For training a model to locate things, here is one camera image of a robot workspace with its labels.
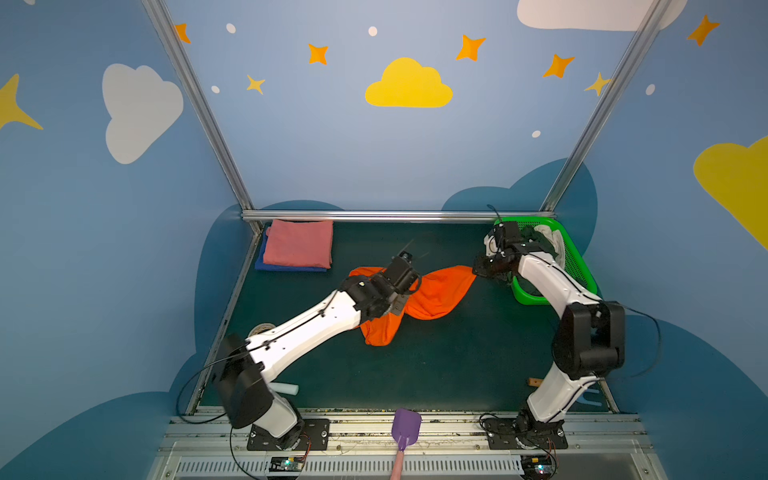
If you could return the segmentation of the orange t-shirt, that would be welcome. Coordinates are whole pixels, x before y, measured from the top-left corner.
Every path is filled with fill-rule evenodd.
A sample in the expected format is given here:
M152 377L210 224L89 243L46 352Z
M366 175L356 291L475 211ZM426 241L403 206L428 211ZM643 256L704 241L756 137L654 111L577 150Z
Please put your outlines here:
M389 345L396 336L403 317L420 321L441 319L451 313L465 298L477 276L468 266L437 270L422 278L421 286L412 293L399 314L386 315L362 322L359 329L370 346Z

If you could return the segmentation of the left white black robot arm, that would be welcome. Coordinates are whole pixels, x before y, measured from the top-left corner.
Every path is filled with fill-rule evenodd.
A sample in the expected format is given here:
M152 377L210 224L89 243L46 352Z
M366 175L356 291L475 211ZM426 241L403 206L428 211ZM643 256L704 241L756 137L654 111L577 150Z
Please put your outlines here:
M271 383L306 353L390 312L420 286L421 275L409 260L396 257L370 277L347 277L317 305L279 326L247 338L226 337L213 362L211 380L231 426L253 427L279 449L295 446L304 421Z

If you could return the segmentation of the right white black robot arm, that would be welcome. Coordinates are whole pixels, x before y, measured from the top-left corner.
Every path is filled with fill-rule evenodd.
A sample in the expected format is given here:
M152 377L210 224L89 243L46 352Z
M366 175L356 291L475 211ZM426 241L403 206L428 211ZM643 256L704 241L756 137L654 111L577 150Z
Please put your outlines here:
M549 253L521 243L484 238L475 261L478 276L513 273L531 283L559 315L553 364L519 412L515 430L532 441L554 435L585 390L625 361L625 309L590 293Z

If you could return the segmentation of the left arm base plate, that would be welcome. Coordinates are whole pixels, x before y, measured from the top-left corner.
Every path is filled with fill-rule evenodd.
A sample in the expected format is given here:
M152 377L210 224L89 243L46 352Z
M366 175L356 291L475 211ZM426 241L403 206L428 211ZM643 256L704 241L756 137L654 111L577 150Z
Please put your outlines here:
M304 419L282 437L273 437L267 430L251 426L248 451L325 451L330 422L324 419Z

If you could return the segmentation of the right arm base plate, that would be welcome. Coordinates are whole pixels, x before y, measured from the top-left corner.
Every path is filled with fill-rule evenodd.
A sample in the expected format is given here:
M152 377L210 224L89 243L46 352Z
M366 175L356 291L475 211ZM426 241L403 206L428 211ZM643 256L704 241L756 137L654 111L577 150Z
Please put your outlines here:
M516 417L483 414L479 418L479 426L492 450L549 451L568 448L563 421L543 423L525 414Z

